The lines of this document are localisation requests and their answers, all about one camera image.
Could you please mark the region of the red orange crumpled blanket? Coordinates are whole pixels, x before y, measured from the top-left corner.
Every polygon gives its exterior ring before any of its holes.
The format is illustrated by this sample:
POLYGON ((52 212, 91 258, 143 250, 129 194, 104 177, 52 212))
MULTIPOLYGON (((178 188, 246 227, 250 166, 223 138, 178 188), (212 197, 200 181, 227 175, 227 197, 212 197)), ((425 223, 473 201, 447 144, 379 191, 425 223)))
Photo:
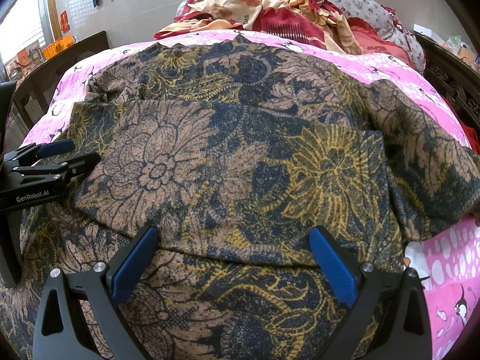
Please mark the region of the red orange crumpled blanket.
POLYGON ((154 39, 214 29, 267 33, 347 55, 383 53, 418 71, 425 65, 422 47, 394 14, 380 6, 354 13, 329 0, 186 0, 154 39))

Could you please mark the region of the pink penguin bed sheet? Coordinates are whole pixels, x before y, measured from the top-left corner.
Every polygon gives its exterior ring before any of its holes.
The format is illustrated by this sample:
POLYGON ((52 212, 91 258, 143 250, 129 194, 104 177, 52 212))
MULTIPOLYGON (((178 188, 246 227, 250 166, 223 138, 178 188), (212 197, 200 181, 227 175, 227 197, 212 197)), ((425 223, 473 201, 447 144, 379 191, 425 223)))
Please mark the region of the pink penguin bed sheet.
MULTIPOLYGON (((386 54, 341 55, 315 46, 258 32, 242 32, 247 40, 280 47, 334 63, 346 74, 370 84, 387 79, 422 108, 463 146, 469 141, 446 99, 417 71, 386 54)), ((64 132, 74 102, 86 96, 86 82, 93 74, 147 47, 148 41, 106 49, 85 58, 62 75, 47 113, 26 135, 24 143, 49 143, 64 132)), ((406 251, 409 267, 419 271, 432 324, 433 358, 450 352, 467 321, 476 321, 473 310, 479 301, 479 227, 472 219, 462 219, 441 234, 422 243, 412 242, 406 251)))

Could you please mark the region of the dark wooden footboard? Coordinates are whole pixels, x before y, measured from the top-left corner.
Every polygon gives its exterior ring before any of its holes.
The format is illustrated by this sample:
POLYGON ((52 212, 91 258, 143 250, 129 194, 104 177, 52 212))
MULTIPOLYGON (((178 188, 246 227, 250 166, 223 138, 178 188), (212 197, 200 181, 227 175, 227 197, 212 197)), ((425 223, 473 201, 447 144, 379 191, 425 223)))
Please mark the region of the dark wooden footboard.
POLYGON ((47 113, 55 89, 64 73, 75 63, 109 48, 107 32, 100 31, 77 41, 30 73, 13 95, 14 104, 27 130, 47 113))

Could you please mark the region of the dark carved wooden headboard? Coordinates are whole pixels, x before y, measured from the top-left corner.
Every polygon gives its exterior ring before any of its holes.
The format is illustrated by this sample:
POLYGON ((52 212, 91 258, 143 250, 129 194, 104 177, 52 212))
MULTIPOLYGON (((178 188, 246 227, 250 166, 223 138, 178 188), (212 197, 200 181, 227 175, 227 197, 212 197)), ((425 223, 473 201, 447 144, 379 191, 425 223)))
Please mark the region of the dark carved wooden headboard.
POLYGON ((425 52, 424 77, 460 117, 479 134, 479 74, 431 38, 415 33, 425 52))

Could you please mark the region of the dark floral patterned garment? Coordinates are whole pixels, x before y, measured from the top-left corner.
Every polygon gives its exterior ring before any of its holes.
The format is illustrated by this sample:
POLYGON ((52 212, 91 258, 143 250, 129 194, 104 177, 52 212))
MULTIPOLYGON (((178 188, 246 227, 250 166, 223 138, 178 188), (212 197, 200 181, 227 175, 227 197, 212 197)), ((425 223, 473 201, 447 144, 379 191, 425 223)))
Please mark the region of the dark floral patterned garment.
POLYGON ((121 312, 154 359, 314 359, 347 309, 312 228, 401 272, 405 242, 479 213, 479 157, 392 81, 240 36, 105 67, 67 135, 101 159, 21 220, 1 335, 22 359, 50 270, 108 260, 147 224, 160 244, 121 312))

